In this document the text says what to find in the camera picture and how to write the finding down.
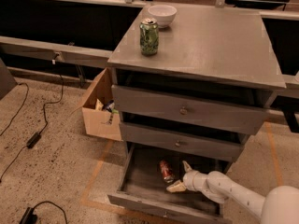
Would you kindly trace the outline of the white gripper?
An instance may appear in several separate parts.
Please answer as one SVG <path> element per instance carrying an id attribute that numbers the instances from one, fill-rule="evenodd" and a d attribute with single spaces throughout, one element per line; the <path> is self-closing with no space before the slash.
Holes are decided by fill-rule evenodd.
<path id="1" fill-rule="evenodd" d="M 186 162 L 182 161 L 184 171 L 186 174 L 183 176 L 183 182 L 178 180 L 166 188 L 168 192 L 183 192 L 186 189 L 190 191 L 200 191 L 203 192 L 208 189 L 207 175 L 195 171 Z"/>

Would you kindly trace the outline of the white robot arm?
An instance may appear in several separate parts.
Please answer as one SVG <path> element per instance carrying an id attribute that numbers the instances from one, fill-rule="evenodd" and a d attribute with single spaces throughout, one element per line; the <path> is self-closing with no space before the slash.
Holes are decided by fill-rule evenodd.
<path id="1" fill-rule="evenodd" d="M 201 192 L 209 200 L 224 204 L 232 199 L 259 220 L 260 224 L 299 224 L 299 189 L 279 186 L 262 196 L 212 171 L 203 174 L 183 161 L 185 175 L 166 189 L 169 192 Z"/>

